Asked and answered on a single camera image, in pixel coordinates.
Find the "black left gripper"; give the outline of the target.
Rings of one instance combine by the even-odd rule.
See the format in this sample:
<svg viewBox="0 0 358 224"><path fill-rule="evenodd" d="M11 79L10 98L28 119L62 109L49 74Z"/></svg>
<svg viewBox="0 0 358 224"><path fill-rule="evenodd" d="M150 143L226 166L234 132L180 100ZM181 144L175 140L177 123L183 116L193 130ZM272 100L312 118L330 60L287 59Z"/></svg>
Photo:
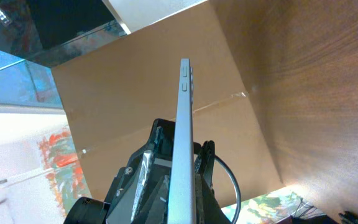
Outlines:
<svg viewBox="0 0 358 224"><path fill-rule="evenodd" d="M103 201L79 198L64 224L166 223L175 123L156 119L146 144L113 179ZM213 190L214 141L194 143L197 223L230 223Z"/></svg>

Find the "blue screen smartphone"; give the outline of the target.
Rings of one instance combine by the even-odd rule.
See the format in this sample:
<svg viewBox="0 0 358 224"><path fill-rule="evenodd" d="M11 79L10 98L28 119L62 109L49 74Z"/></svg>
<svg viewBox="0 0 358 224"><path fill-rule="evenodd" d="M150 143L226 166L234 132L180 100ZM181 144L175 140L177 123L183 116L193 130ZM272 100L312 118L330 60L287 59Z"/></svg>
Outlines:
<svg viewBox="0 0 358 224"><path fill-rule="evenodd" d="M190 59L183 58L180 61L172 171L168 196L168 224L196 223L192 96Z"/></svg>

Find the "brown cardboard panel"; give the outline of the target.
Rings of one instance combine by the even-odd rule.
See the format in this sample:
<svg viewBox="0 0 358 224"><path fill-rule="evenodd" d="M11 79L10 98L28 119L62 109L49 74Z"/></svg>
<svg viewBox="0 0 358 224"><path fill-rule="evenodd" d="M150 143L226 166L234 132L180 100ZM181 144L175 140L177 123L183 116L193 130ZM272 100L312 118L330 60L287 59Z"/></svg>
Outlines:
<svg viewBox="0 0 358 224"><path fill-rule="evenodd" d="M194 140L214 141L243 200L282 188L218 18L203 2L52 70L93 198L105 198L155 119L175 118L183 58L194 75Z"/></svg>

